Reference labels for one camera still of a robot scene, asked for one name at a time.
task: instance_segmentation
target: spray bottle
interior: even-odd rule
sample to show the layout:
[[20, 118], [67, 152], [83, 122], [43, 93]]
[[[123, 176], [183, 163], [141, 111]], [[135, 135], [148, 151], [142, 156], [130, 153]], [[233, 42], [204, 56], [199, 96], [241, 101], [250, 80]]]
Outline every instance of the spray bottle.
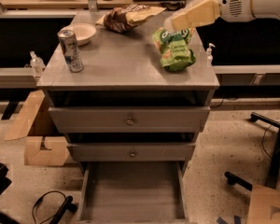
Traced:
[[34, 51], [30, 51], [30, 55], [31, 55], [30, 65], [34, 70], [35, 78], [40, 78], [46, 66], [44, 65], [43, 60], [40, 57], [36, 56]]
[[215, 45], [213, 43], [209, 43], [208, 49], [206, 50], [207, 65], [212, 65], [212, 61], [213, 61], [212, 48], [215, 48]]

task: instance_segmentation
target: white robotic arm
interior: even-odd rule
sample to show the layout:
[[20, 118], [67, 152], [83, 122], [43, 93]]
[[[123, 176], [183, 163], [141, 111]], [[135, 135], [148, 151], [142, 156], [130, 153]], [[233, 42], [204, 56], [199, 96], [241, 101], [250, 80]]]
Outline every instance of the white robotic arm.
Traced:
[[218, 17], [230, 22], [280, 20], [280, 0], [193, 0], [168, 18], [164, 26], [177, 31], [214, 23]]

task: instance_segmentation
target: concrete floor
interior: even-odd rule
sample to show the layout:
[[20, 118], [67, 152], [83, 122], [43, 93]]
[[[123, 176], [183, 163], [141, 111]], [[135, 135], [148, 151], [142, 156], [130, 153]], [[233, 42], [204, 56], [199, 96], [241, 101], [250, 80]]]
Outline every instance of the concrete floor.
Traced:
[[[217, 223], [219, 217], [233, 223], [233, 217], [242, 218], [248, 213], [250, 191], [235, 185], [229, 186], [224, 173], [230, 171], [250, 183], [264, 185], [270, 158], [264, 153], [261, 140], [270, 126], [262, 121], [250, 122], [256, 112], [280, 121], [280, 99], [240, 99], [212, 102], [212, 111], [204, 131], [199, 135], [192, 160], [184, 175], [189, 222]], [[79, 203], [83, 175], [75, 164], [64, 167], [25, 166], [23, 161], [25, 139], [4, 141], [5, 134], [16, 118], [1, 120], [0, 113], [0, 162], [9, 169], [12, 180], [0, 196], [0, 211], [22, 224], [34, 223], [32, 209], [44, 193], [58, 190], [71, 195]], [[273, 151], [277, 129], [272, 127], [265, 134], [264, 146]], [[280, 176], [277, 184], [280, 189]], [[54, 215], [63, 196], [48, 195], [37, 209], [36, 223]], [[60, 223], [75, 223], [75, 215], [66, 212]]]

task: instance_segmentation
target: cardboard box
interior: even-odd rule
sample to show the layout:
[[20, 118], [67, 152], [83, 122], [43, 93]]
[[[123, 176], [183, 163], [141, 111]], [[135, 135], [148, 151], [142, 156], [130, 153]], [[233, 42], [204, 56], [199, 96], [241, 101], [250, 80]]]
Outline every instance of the cardboard box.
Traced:
[[67, 142], [56, 132], [42, 91], [30, 92], [5, 140], [20, 138], [26, 139], [25, 165], [63, 166], [69, 158]]
[[254, 184], [248, 224], [280, 224], [280, 191]]

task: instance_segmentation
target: open drawer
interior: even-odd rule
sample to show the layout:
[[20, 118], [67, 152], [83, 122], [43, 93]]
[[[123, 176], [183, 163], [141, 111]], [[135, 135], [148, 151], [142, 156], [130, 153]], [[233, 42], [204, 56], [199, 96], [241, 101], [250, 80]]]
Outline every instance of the open drawer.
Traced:
[[176, 161], [88, 162], [77, 223], [188, 223]]

